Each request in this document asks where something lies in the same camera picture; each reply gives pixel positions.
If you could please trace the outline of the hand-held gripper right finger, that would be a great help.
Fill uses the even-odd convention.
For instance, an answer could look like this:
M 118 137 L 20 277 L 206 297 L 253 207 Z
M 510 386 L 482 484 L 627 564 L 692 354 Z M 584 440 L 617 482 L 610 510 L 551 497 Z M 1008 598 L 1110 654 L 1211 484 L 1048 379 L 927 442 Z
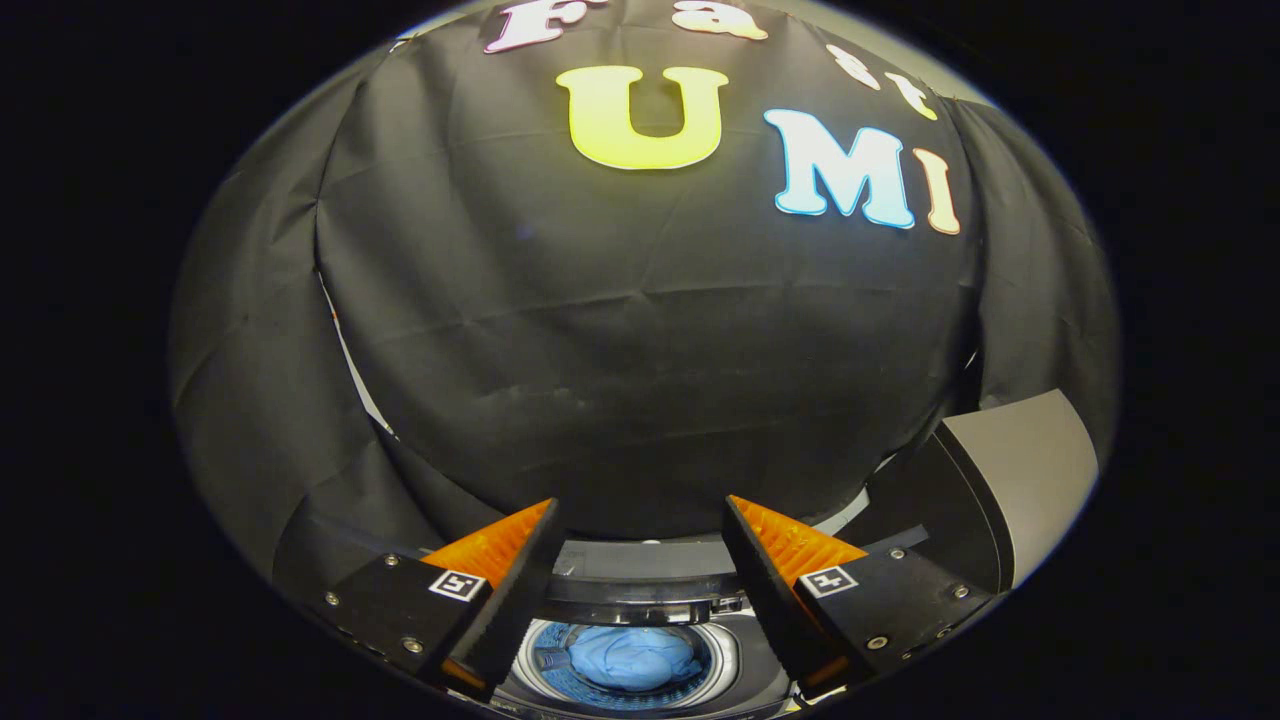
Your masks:
M 722 539 L 805 700 L 900 673 L 996 598 L 909 547 L 864 550 L 736 495 L 724 498 Z

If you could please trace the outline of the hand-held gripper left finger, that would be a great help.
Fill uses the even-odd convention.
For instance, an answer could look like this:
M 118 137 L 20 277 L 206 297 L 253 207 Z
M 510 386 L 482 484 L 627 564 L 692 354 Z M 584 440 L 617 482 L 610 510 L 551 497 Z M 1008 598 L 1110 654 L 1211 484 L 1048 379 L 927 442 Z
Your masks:
M 547 498 L 422 557 L 381 553 L 307 591 L 305 607 L 393 673 L 489 701 L 545 598 L 559 505 Z

